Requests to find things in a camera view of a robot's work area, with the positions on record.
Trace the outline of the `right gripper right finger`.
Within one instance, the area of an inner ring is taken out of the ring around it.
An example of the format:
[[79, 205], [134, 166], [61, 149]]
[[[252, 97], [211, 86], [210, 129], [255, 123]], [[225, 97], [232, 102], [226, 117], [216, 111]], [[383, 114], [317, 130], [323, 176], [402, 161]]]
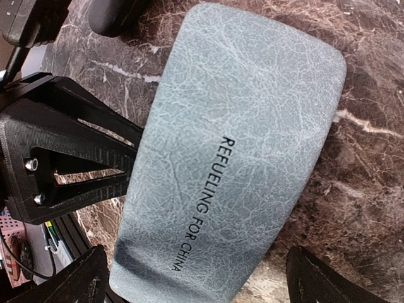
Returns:
[[291, 303], [385, 301], [347, 280], [302, 246], [289, 250], [286, 275]]

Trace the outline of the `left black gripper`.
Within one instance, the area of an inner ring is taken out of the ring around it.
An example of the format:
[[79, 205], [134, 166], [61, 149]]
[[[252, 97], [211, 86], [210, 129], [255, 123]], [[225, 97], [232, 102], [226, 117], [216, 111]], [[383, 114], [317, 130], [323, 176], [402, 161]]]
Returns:
[[142, 134], [70, 78], [10, 84], [1, 90], [1, 207], [39, 225], [125, 195]]

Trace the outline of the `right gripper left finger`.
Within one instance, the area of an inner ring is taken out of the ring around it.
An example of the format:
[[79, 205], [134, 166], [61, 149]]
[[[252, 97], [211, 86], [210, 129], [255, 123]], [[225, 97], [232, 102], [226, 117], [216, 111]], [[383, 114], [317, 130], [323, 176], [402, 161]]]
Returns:
[[104, 247], [93, 246], [51, 279], [11, 299], [10, 302], [103, 302], [107, 280], [108, 268]]

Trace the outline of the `blue-grey glasses case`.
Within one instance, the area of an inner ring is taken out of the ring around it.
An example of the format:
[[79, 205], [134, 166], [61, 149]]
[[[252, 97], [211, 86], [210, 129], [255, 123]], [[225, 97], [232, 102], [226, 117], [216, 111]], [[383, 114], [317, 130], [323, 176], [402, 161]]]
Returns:
[[232, 301], [307, 184], [346, 72], [298, 29], [193, 6], [141, 138], [111, 289], [129, 302]]

